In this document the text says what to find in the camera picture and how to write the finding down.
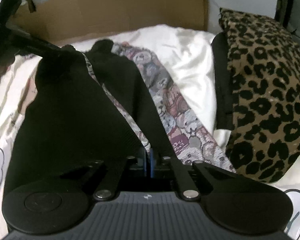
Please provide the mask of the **leopard print garment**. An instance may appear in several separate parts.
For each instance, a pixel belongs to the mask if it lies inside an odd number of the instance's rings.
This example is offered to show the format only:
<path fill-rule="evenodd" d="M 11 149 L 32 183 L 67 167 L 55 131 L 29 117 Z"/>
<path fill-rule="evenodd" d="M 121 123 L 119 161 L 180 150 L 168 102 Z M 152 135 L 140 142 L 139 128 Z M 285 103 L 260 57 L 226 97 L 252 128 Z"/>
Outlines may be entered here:
<path fill-rule="evenodd" d="M 274 19 L 221 8 L 233 130 L 226 155 L 238 174 L 280 180 L 300 156 L 300 46 Z"/>

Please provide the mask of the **brown cardboard sheet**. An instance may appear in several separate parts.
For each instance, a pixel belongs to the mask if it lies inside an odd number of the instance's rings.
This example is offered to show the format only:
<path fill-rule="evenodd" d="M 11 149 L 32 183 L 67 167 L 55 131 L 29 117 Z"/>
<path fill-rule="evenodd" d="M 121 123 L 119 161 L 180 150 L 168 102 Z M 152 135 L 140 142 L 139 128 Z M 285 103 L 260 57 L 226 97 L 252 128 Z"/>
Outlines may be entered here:
<path fill-rule="evenodd" d="M 158 24 L 206 30 L 208 18 L 207 0 L 48 0 L 36 12 L 21 6 L 12 22 L 61 46 Z"/>

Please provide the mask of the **white bear print duvet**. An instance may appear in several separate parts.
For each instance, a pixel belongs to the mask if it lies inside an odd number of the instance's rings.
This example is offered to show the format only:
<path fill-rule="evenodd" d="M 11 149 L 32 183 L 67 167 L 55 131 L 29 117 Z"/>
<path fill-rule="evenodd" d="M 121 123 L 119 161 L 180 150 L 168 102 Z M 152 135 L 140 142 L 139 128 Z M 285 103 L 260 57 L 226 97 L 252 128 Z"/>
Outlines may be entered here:
<path fill-rule="evenodd" d="M 173 28 L 167 25 L 142 28 L 112 37 L 114 42 L 144 47 L 153 51 L 176 82 L 188 105 L 195 111 L 217 143 L 225 147 L 230 133 L 215 129 L 216 94 L 212 41 L 214 35 L 204 31 Z M 38 56 L 18 56 L 0 81 L 0 239 L 7 233 L 1 205 L 4 182 L 12 146 L 25 109 L 34 99 Z M 293 202 L 293 216 L 286 233 L 300 239 L 300 157 L 275 183 Z"/>

